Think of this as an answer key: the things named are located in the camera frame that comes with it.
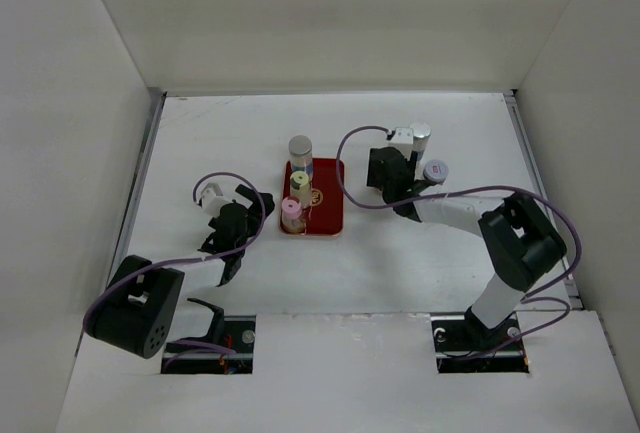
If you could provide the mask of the pink cap spice bottle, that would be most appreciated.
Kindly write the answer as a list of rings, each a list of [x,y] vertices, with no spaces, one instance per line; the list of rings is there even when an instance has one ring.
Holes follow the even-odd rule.
[[[285,231],[297,234],[305,229],[303,208],[295,197],[286,197],[281,203],[281,223]]]

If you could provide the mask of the yellow cap spice bottle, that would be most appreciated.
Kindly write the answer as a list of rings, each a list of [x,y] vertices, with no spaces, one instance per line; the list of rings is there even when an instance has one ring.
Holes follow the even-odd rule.
[[[302,208],[308,208],[312,202],[312,186],[305,171],[294,171],[289,176],[290,195],[295,197]]]

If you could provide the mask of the tall bottle silver cap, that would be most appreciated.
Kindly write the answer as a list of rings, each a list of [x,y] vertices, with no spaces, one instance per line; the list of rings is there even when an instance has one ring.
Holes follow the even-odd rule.
[[[417,160],[421,161],[431,137],[431,126],[424,121],[416,121],[410,125],[410,129],[413,133],[412,152],[416,155]]]

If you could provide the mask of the tall bottle grey cap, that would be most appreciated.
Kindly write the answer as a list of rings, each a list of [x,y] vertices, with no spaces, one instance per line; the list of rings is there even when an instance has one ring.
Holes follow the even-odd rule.
[[[289,160],[292,172],[305,172],[309,180],[313,178],[312,142],[305,135],[296,135],[289,140]]]

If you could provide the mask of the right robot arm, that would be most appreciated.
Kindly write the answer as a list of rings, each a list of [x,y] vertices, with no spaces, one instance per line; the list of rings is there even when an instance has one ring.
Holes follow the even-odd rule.
[[[525,294],[567,253],[567,246],[535,199],[526,193],[491,202],[460,196],[429,199],[424,191],[444,178],[415,178],[414,162],[393,147],[369,152],[366,185],[404,218],[435,223],[476,235],[484,241],[494,274],[464,316],[464,337],[475,350],[501,339],[507,318]]]

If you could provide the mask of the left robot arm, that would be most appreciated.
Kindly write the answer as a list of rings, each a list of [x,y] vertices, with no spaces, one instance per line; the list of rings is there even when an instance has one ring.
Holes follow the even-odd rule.
[[[167,340],[185,273],[181,266],[218,261],[223,270],[218,285],[227,285],[239,271],[247,245],[257,238],[275,208],[273,195],[240,184],[235,193],[248,201],[224,196],[210,182],[195,197],[209,217],[211,233],[200,256],[157,263],[138,255],[122,260],[104,293],[83,319],[88,336],[138,357],[153,357]]]

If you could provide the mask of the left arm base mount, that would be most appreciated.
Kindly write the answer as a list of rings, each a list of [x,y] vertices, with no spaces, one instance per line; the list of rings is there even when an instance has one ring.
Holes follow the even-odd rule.
[[[176,310],[162,352],[162,374],[234,375],[253,372],[256,317],[188,298]]]

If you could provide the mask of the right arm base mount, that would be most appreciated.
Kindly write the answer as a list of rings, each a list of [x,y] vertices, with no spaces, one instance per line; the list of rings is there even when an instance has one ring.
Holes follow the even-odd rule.
[[[488,338],[475,337],[462,317],[434,317],[431,321],[436,367],[441,374],[528,373],[521,339],[497,350],[520,333],[515,315]]]

